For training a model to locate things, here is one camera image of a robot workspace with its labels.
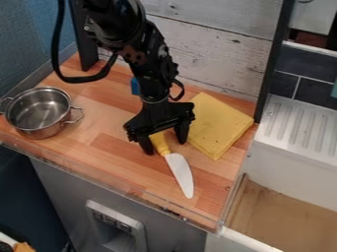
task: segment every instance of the stainless steel pot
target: stainless steel pot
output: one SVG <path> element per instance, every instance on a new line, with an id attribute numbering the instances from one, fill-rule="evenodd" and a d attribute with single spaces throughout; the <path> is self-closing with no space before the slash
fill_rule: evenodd
<path id="1" fill-rule="evenodd" d="M 56 88 L 27 90 L 15 97 L 6 97 L 1 103 L 7 121 L 30 139 L 45 139 L 59 133 L 67 124 L 84 118 L 81 107 L 71 106 L 69 95 Z M 81 112 L 79 118 L 70 120 L 71 109 Z"/>

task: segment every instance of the pot handle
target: pot handle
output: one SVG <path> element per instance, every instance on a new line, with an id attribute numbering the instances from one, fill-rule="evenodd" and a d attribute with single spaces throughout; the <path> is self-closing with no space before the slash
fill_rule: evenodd
<path id="1" fill-rule="evenodd" d="M 77 122 L 81 121 L 84 118 L 84 112 L 83 112 L 82 107 L 71 106 L 70 109 L 80 110 L 81 116 L 79 118 L 75 119 L 74 121 L 64 121 L 63 123 L 73 124 L 73 123 L 77 123 Z"/>
<path id="2" fill-rule="evenodd" d="M 5 111 L 1 110 L 2 104 L 4 103 L 5 100 L 13 100 L 13 99 L 11 97 L 5 97 L 5 98 L 1 99 L 1 101 L 0 101 L 0 114 L 5 113 Z"/>

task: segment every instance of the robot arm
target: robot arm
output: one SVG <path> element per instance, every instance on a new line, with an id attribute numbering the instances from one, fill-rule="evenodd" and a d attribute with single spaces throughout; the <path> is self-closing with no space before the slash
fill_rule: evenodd
<path id="1" fill-rule="evenodd" d="M 194 120 L 193 103 L 169 102 L 169 97 L 179 100 L 183 96 L 183 84 L 175 78 L 178 65 L 173 63 L 158 28 L 146 19 L 141 3 L 138 0 L 84 0 L 83 9 L 88 14 L 85 24 L 88 36 L 113 54 L 97 75 L 69 78 L 61 74 L 56 61 L 64 1 L 59 0 L 59 15 L 52 42 L 52 62 L 56 74 L 68 83 L 96 81 L 108 74 L 118 55 L 122 56 L 138 81 L 143 101 L 140 113 L 124 125 L 129 140 L 139 142 L 147 154 L 152 154 L 149 135 L 174 127 L 178 140 L 185 143 L 189 124 Z M 173 83 L 181 87 L 178 97 L 169 95 Z"/>

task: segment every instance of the yellow sponge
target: yellow sponge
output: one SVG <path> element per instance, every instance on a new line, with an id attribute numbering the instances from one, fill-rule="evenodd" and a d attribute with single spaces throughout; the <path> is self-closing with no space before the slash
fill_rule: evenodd
<path id="1" fill-rule="evenodd" d="M 191 102 L 196 119 L 191 124 L 188 143 L 214 160 L 253 124 L 251 117 L 208 94 L 200 93 Z"/>

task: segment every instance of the blue part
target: blue part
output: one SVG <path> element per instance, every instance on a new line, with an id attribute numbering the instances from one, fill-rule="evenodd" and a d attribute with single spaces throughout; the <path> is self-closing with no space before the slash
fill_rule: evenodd
<path id="1" fill-rule="evenodd" d="M 131 80 L 131 93 L 133 95 L 139 95 L 140 91 L 139 91 L 139 85 L 138 85 L 138 81 L 136 78 L 132 78 Z"/>
<path id="2" fill-rule="evenodd" d="M 331 96 L 337 98 L 337 78 L 335 80 L 335 84 L 333 85 Z"/>

